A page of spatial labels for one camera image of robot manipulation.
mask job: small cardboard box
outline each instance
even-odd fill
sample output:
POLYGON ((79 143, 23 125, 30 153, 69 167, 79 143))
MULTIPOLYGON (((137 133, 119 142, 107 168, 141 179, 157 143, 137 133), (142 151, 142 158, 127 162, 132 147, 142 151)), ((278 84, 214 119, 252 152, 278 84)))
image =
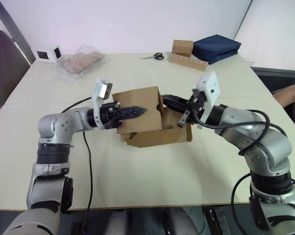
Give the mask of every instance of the small cardboard box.
POLYGON ((139 148, 169 143, 191 142, 191 125, 187 123, 183 128, 177 126, 181 115, 166 107, 162 116, 162 130, 121 134, 121 139, 128 145, 139 148))
POLYGON ((190 57, 192 55, 193 42, 186 40, 174 40, 172 45, 172 54, 190 57))
POLYGON ((189 68, 205 71, 206 67, 208 65, 207 62, 198 60, 198 59, 192 59, 190 57, 182 56, 182 55, 176 55, 176 54, 170 54, 168 58, 169 62, 183 65, 189 68))
POLYGON ((118 134, 162 130, 163 99, 158 87, 148 87, 127 92, 113 94, 113 100, 120 103, 120 107, 139 106, 147 111, 141 116, 124 120, 118 127, 118 134))
POLYGON ((190 124, 177 126, 182 114, 163 108, 163 99, 158 87, 148 87, 113 94, 113 100, 121 108, 139 106, 147 111, 141 116, 124 120, 117 129, 122 141, 135 147, 149 147, 192 140, 190 124))

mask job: plastic bag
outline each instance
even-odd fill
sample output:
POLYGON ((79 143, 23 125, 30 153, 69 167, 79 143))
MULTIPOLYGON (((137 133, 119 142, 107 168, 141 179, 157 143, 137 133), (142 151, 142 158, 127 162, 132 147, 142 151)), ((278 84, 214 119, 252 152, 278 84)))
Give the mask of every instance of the plastic bag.
POLYGON ((104 57, 104 54, 93 47, 83 45, 78 48, 76 54, 64 56, 57 62, 52 78, 61 79, 71 85, 86 73, 97 69, 103 63, 104 57))

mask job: hand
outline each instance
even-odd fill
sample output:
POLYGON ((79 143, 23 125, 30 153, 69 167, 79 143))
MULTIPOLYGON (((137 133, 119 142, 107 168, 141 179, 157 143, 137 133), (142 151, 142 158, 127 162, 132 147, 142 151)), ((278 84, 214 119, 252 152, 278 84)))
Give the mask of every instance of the hand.
POLYGON ((281 106, 286 107, 295 102, 295 84, 273 95, 281 106))

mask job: robotic arm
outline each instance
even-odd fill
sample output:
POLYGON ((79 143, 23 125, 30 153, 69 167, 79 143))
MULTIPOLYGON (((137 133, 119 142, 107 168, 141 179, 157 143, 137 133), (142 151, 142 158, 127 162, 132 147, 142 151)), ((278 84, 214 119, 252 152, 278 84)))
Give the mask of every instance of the robotic arm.
POLYGON ((38 124, 40 133, 37 161, 32 168, 27 194, 28 210, 21 213, 4 235, 56 235, 60 213, 68 210, 73 199, 73 180, 68 161, 74 133, 117 128, 122 121, 136 118, 146 109, 136 106, 120 108, 118 102, 104 104, 112 84, 98 80, 94 93, 94 108, 70 109, 47 115, 38 124))
POLYGON ((239 154, 246 159, 251 173, 253 195, 249 201, 256 226, 273 235, 295 235, 295 180, 291 178, 288 159, 292 150, 290 142, 283 133, 272 129, 260 138, 266 123, 253 111, 215 106, 219 92, 212 72, 196 82, 189 100, 172 95, 164 95, 163 100, 169 108, 183 113, 178 126, 189 122, 199 124, 200 128, 215 129, 216 134, 240 149, 239 154), (250 124, 233 125, 242 122, 250 124))

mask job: scissors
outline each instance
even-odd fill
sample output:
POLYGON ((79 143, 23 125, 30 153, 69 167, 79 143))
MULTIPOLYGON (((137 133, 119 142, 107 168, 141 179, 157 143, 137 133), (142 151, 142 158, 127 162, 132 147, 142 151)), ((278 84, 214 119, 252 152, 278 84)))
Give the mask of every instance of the scissors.
POLYGON ((155 60, 162 60, 162 59, 164 59, 164 56, 163 56, 163 53, 155 53, 153 56, 140 58, 140 60, 143 60, 143 59, 152 59, 152 58, 154 58, 155 60))

